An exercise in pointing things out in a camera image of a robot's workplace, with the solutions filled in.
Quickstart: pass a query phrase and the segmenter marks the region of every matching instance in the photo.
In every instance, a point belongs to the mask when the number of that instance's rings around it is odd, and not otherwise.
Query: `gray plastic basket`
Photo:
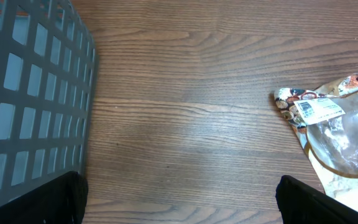
[[[83,173],[98,56],[68,0],[0,0],[0,206]]]

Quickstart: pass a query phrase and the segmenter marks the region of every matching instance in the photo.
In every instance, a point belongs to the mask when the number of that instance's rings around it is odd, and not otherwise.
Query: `table top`
[[[358,72],[358,0],[73,0],[99,77],[85,223],[281,223],[292,175],[323,191],[275,106]]]

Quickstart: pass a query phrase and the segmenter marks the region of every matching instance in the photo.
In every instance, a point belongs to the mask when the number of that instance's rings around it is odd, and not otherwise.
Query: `barcode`
[[[303,102],[299,104],[303,110],[303,114],[306,118],[310,117],[314,114],[313,108],[310,106],[308,102]]]

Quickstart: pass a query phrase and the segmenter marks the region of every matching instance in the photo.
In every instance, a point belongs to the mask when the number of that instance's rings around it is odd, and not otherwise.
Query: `white label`
[[[345,114],[340,106],[328,98],[294,101],[307,125],[316,124]]]

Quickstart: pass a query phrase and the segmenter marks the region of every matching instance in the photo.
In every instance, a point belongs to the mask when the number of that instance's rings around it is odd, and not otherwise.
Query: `plastic bag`
[[[279,89],[275,101],[326,194],[358,211],[358,73],[314,91]]]

